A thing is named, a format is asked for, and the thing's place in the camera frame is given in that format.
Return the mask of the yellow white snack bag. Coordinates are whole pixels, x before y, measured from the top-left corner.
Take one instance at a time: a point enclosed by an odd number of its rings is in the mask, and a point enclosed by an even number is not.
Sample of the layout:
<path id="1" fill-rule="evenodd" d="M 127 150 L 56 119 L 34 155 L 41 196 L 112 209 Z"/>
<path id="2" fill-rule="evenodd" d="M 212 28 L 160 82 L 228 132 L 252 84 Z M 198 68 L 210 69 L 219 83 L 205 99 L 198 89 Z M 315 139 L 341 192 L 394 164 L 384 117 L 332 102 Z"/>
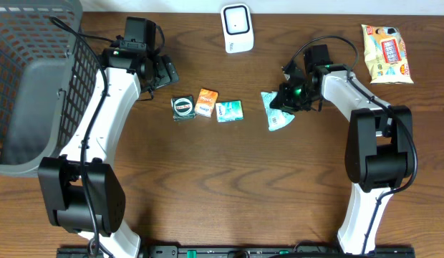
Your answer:
<path id="1" fill-rule="evenodd" d="M 413 84 L 405 41 L 399 29 L 366 24 L 361 27 L 371 84 Z"/>

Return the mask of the orange snack packet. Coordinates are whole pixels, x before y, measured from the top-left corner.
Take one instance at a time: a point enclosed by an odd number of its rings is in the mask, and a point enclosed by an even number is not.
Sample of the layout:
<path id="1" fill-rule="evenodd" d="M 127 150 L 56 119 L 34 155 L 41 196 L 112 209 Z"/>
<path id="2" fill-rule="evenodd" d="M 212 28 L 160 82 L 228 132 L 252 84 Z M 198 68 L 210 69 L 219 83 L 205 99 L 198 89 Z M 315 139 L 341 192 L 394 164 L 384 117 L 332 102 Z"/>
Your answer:
<path id="1" fill-rule="evenodd" d="M 195 112 L 197 115 L 210 118 L 218 98 L 218 92 L 201 89 L 196 101 Z"/>

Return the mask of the green wipes pack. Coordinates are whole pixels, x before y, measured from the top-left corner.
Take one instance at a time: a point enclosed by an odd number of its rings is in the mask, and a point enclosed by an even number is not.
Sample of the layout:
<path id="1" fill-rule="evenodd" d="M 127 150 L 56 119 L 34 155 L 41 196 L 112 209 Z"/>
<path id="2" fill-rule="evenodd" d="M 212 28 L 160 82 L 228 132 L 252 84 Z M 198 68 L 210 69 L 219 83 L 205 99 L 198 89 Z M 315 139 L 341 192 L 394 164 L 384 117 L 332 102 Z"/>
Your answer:
<path id="1" fill-rule="evenodd" d="M 287 126 L 295 118 L 295 115 L 270 107 L 270 104 L 276 96 L 277 92 L 261 92 L 270 131 L 275 131 Z"/>

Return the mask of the teal tissue packet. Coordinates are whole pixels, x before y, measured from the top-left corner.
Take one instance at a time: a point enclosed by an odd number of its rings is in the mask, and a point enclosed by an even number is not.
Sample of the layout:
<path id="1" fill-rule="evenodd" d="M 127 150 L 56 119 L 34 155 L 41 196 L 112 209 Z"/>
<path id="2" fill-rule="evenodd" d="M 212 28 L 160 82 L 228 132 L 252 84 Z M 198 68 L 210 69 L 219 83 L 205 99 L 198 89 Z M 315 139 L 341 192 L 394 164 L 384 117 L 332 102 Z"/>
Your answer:
<path id="1" fill-rule="evenodd" d="M 243 120 L 243 109 L 240 100 L 216 103 L 216 119 L 219 123 Z"/>

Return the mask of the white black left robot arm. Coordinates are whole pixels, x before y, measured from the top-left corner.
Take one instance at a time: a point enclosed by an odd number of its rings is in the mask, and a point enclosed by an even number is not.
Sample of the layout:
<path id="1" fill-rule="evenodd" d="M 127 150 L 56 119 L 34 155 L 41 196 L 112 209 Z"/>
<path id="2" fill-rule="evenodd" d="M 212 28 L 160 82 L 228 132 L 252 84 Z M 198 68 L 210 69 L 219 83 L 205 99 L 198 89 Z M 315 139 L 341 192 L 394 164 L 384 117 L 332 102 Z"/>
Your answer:
<path id="1" fill-rule="evenodd" d="M 95 88 L 74 135 L 55 158 L 38 167 L 52 226 L 87 240 L 88 257 L 139 257 L 142 240 L 124 220 L 126 196 L 113 163 L 133 105 L 144 92 L 178 81 L 178 73 L 155 37 L 155 22 L 129 16 L 125 33 L 95 54 Z"/>

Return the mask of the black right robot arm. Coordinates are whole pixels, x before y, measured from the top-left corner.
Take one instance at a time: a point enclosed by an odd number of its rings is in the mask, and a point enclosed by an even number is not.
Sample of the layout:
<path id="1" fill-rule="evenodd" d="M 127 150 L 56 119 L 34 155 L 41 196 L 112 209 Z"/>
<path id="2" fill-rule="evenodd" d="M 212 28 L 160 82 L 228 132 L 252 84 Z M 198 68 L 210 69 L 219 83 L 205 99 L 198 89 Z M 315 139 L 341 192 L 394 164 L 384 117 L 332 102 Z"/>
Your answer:
<path id="1" fill-rule="evenodd" d="M 290 61 L 269 107 L 293 114 L 327 100 L 349 123 L 344 165 L 352 183 L 344 221 L 337 232 L 344 254 L 375 252 L 375 236 L 387 202 L 413 179 L 418 153 L 412 140 L 412 113 L 371 93 L 346 64 L 335 64 L 325 44 L 303 46 L 304 69 Z"/>

